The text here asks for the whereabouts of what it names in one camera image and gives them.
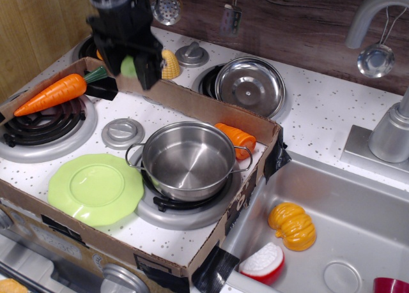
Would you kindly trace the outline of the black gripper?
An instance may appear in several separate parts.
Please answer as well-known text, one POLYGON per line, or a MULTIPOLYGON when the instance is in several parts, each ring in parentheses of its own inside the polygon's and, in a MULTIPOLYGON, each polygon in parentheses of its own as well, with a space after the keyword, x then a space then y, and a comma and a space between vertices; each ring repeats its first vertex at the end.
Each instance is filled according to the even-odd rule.
POLYGON ((148 0, 128 0, 88 17, 97 49, 109 71, 118 76, 125 56, 134 57, 144 90, 162 78, 162 46, 151 32, 153 15, 148 0))

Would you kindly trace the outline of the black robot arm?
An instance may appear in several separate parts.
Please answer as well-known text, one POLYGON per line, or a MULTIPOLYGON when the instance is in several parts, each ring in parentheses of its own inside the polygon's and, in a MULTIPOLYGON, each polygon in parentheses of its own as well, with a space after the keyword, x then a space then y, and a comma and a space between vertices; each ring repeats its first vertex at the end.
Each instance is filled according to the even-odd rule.
POLYGON ((162 78, 162 44, 151 31, 150 0, 90 0, 97 16, 87 18, 93 39, 109 71, 117 76, 125 57, 133 57, 142 88, 162 78))

